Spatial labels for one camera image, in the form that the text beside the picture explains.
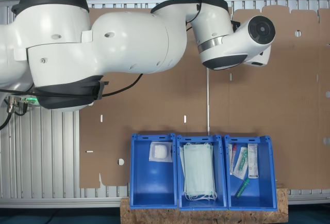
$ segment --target hole in cardboard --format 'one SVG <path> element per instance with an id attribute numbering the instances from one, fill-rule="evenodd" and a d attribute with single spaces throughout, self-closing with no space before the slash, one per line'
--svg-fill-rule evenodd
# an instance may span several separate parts
<path id="1" fill-rule="evenodd" d="M 300 30 L 296 30 L 294 34 L 295 34 L 296 37 L 301 37 L 301 31 Z"/>
<path id="2" fill-rule="evenodd" d="M 105 37 L 114 37 L 114 32 L 108 32 L 104 34 Z"/>
<path id="3" fill-rule="evenodd" d="M 125 162 L 124 162 L 124 160 L 123 160 L 122 158 L 120 158 L 120 159 L 118 160 L 118 165 L 122 166 L 124 163 L 125 163 Z"/>

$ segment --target silver ring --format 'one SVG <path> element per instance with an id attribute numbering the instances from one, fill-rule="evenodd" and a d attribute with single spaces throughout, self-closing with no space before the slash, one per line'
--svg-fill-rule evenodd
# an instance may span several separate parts
<path id="1" fill-rule="evenodd" d="M 222 40 L 222 37 L 215 37 L 211 40 L 207 40 L 206 42 L 203 42 L 202 44 L 200 44 L 198 46 L 198 52 L 201 53 L 205 50 L 208 50 L 212 47 L 222 44 L 221 40 Z"/>

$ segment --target wooden board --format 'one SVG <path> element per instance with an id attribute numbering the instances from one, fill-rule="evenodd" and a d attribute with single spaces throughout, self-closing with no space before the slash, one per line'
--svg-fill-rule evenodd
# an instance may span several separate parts
<path id="1" fill-rule="evenodd" d="M 283 223 L 289 221 L 288 189 L 277 186 L 277 212 L 131 210 L 128 198 L 120 204 L 121 224 Z"/>

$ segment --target osb board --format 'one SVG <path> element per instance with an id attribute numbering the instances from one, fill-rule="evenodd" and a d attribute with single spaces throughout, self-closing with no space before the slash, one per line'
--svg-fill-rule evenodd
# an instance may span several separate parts
<path id="1" fill-rule="evenodd" d="M 100 15 L 114 11 L 124 10 L 90 9 L 91 24 Z M 150 9 L 125 11 L 150 13 Z M 80 111 L 80 188 L 99 188 L 99 174 L 104 185 L 127 185 L 133 133 L 206 135 L 206 69 L 200 63 L 192 30 L 187 35 L 186 52 L 174 68 L 145 74 L 131 89 L 95 101 L 93 106 Z M 138 76 L 107 74 L 103 80 L 109 81 L 109 85 L 104 93 L 126 87 Z M 123 166 L 118 165 L 120 158 L 124 159 Z"/>
<path id="2" fill-rule="evenodd" d="M 128 198 L 120 204 L 122 224 L 201 224 L 201 223 L 281 223 L 288 222 L 288 189 L 278 188 L 277 212 L 257 211 L 183 211 L 176 210 L 131 210 Z"/>
<path id="3" fill-rule="evenodd" d="M 243 22 L 257 14 L 259 10 L 238 10 L 234 20 Z M 329 175 L 324 174 L 329 147 L 322 143 L 320 127 L 328 132 L 330 118 L 326 108 L 319 109 L 317 81 L 321 73 L 319 30 L 325 30 L 321 25 L 328 26 L 327 18 L 319 24 L 314 11 L 290 13 L 284 6 L 264 7 L 261 14 L 270 18 L 276 29 L 269 63 L 263 68 L 239 65 L 210 72 L 210 131 L 232 136 L 269 135 L 277 180 L 291 189 L 329 188 Z M 295 36 L 296 30 L 301 31 L 301 37 Z M 323 33 L 325 40 L 329 39 L 329 33 Z M 321 66 L 324 71 L 329 68 L 325 65 L 328 58 L 324 57 Z M 329 109 L 325 89 L 320 94 Z"/>

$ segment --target connector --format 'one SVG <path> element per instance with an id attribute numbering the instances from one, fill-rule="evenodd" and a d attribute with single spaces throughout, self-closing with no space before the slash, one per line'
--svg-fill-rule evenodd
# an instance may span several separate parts
<path id="1" fill-rule="evenodd" d="M 14 97 L 8 97 L 7 113 L 13 114 L 15 112 L 16 99 Z"/>

